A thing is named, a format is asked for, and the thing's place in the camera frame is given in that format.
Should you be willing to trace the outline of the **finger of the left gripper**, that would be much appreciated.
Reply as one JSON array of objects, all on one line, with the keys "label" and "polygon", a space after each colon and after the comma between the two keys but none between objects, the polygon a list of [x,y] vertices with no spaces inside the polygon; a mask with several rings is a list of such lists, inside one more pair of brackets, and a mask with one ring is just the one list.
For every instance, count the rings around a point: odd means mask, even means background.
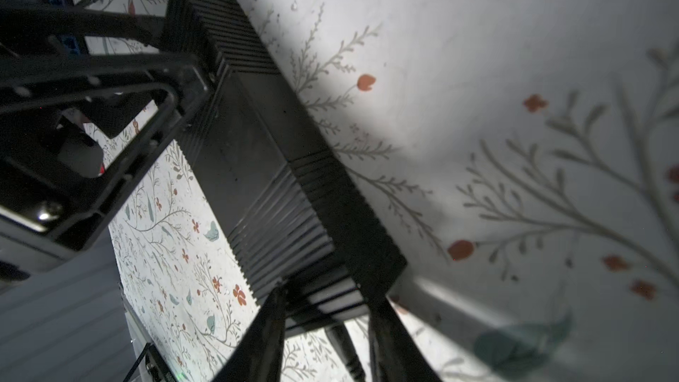
[{"label": "finger of the left gripper", "polygon": [[125,38],[157,48],[161,44],[163,29],[164,18],[154,15],[103,12],[75,6],[1,3],[3,35]]},{"label": "finger of the left gripper", "polygon": [[182,110],[212,93],[196,56],[182,53],[1,58],[1,113],[161,90]]}]

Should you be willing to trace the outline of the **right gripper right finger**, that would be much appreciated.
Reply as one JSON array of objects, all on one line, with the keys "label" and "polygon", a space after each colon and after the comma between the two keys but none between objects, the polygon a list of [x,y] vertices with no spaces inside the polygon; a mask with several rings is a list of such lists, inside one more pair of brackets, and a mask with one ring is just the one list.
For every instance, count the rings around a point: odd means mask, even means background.
[{"label": "right gripper right finger", "polygon": [[373,381],[441,382],[389,300],[370,308],[368,338]]}]

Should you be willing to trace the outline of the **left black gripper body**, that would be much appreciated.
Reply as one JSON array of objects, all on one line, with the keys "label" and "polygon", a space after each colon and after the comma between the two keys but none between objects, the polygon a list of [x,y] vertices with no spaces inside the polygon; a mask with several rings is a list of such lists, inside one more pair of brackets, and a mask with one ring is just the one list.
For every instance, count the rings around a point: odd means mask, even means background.
[{"label": "left black gripper body", "polygon": [[[205,84],[5,85],[1,89],[1,278],[25,281],[89,249],[210,89]],[[67,117],[107,136],[156,112],[111,164]]]}]

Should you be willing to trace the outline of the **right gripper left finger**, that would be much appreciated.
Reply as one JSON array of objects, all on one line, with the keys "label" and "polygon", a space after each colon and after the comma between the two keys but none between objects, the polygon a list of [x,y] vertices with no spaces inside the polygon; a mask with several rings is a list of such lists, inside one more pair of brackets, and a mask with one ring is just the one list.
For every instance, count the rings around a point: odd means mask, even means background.
[{"label": "right gripper left finger", "polygon": [[226,365],[213,381],[279,382],[286,332],[286,290],[268,295]]}]

